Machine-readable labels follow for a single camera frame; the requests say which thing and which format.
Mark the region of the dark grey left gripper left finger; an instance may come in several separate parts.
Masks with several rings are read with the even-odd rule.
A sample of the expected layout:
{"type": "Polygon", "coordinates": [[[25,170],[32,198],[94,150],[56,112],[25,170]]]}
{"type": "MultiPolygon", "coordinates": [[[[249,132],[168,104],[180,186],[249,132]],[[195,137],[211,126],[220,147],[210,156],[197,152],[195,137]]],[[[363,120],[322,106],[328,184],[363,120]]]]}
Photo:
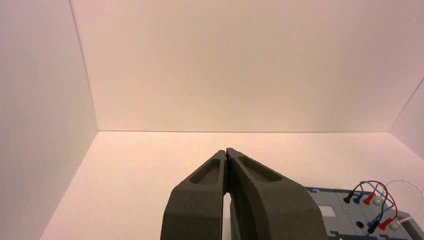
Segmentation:
{"type": "Polygon", "coordinates": [[[220,240],[228,159],[219,150],[173,188],[164,210],[162,240],[220,240]]]}

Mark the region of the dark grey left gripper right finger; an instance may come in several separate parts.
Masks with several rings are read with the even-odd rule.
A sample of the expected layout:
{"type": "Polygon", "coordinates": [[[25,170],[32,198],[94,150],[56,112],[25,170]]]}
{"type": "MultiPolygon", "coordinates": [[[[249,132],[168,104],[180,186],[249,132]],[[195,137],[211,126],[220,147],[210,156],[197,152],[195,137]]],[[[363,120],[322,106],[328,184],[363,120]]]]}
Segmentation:
{"type": "Polygon", "coordinates": [[[233,148],[226,149],[231,234],[237,240],[326,240],[308,190],[233,148]]]}

